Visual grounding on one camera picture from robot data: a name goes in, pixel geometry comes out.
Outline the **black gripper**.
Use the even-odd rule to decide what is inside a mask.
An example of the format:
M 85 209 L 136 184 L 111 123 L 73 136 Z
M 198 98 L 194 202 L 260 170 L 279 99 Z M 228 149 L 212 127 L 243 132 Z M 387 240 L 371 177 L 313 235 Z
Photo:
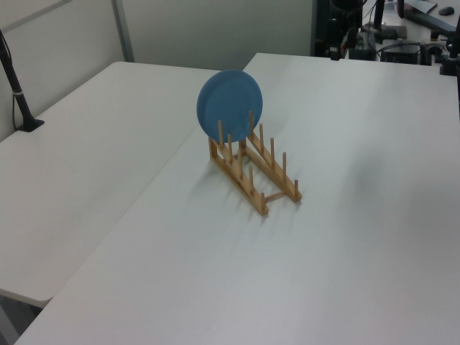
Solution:
M 326 30 L 326 44 L 329 46 L 330 59 L 340 60 L 339 45 L 345 36 L 344 49 L 356 47 L 356 31 L 360 28 L 360 1 L 331 0 L 329 6 L 330 18 Z

